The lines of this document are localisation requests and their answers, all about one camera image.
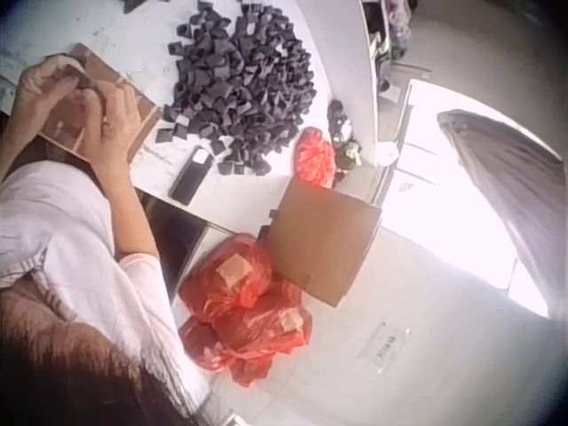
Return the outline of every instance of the bag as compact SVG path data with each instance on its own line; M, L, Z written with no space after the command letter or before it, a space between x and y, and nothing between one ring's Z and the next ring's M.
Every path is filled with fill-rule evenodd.
M233 308L251 308L270 284L268 254L255 237L239 234L224 241L192 277L179 297L203 322L211 323Z
M235 357L210 324L190 317L178 330L185 353L199 367L209 371L219 371L229 367Z
M321 130L313 127L302 133L296 145L294 161L296 176L313 184L331 188L335 176L335 153Z
M265 379L272 368L272 356L258 359L236 359L231 364L231 377L244 388L248 388L255 380Z
M235 308L219 316L213 328L240 359L261 359L305 346L312 316L301 305L302 290L276 278L250 309Z

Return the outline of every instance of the woman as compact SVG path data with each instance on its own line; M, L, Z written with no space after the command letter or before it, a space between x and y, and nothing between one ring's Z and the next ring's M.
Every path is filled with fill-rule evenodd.
M129 141L140 125L134 90L83 92L85 150L102 192L61 162L30 163L4 180L51 109L77 90L67 66L84 72L56 56L22 74L0 142L0 418L207 424L197 408L207 387L178 339L130 181Z

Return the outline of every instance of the cardboard piece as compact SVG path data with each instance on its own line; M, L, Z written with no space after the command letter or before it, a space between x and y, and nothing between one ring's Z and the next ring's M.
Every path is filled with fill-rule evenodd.
M116 71L81 43L76 44L69 55L85 64L85 74L92 81L110 83L123 81L123 78ZM130 144L128 152L129 162L132 161L136 152L142 147L144 140L160 118L160 110L154 102L144 96L138 89L135 88L134 91L136 92L142 125ZM84 124L85 108L83 97L77 91L74 96L62 99L52 109L40 132L40 136L86 161L87 159L83 151Z
M266 246L274 271L336 307L367 255L381 210L292 177L273 216Z

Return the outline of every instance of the smartphone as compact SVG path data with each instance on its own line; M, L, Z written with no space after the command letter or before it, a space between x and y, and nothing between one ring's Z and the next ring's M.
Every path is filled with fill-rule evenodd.
M196 147L171 187L170 197L189 205L212 164L213 155L200 146Z

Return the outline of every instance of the wall sign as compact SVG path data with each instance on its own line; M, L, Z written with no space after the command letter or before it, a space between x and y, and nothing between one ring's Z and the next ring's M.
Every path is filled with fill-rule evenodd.
M408 328L383 321L359 354L359 358L371 362L380 374L400 354L409 334Z

